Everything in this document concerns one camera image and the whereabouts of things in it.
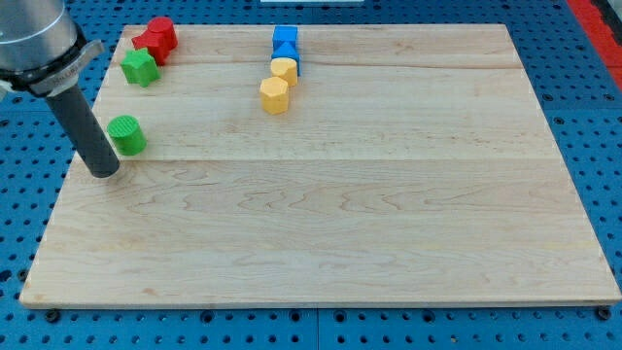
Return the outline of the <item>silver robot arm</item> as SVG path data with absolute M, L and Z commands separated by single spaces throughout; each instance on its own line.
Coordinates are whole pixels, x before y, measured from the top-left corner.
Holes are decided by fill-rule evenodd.
M 1 0 L 1 94 L 61 94 L 104 52 L 88 41 L 62 0 Z

